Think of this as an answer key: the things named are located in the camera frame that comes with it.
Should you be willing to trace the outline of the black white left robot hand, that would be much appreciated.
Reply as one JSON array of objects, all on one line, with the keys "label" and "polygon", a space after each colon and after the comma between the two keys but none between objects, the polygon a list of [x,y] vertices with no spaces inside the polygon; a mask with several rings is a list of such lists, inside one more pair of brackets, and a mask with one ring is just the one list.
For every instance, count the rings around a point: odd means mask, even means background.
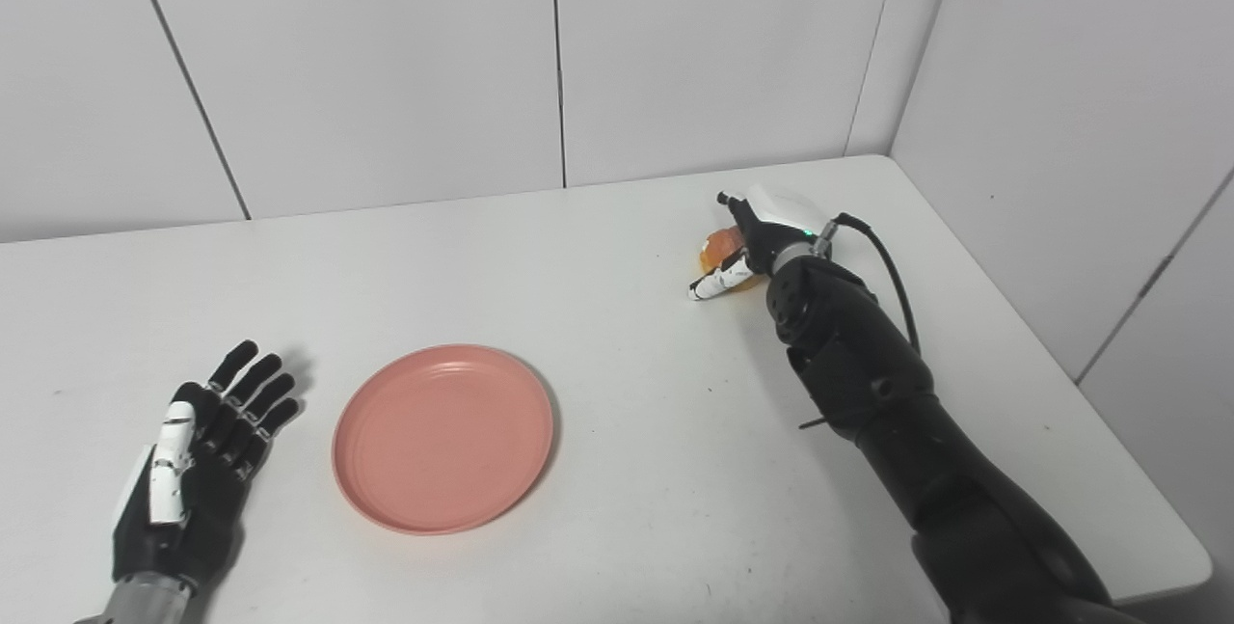
[{"label": "black white left robot hand", "polygon": [[273,439],[301,408],[276,353],[239,342],[204,384],[180,384],[112,532],[111,580],[176,581],[197,596],[230,570],[241,513]]}]

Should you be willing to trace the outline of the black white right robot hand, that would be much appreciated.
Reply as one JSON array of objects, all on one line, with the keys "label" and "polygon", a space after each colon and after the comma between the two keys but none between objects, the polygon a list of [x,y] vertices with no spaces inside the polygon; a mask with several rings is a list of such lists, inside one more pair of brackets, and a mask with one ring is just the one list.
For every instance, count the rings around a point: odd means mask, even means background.
[{"label": "black white right robot hand", "polygon": [[753,277],[771,277],[797,258],[832,258],[837,224],[801,194],[755,184],[744,194],[719,192],[714,201],[735,220],[740,247],[689,285],[695,302],[719,297]]}]

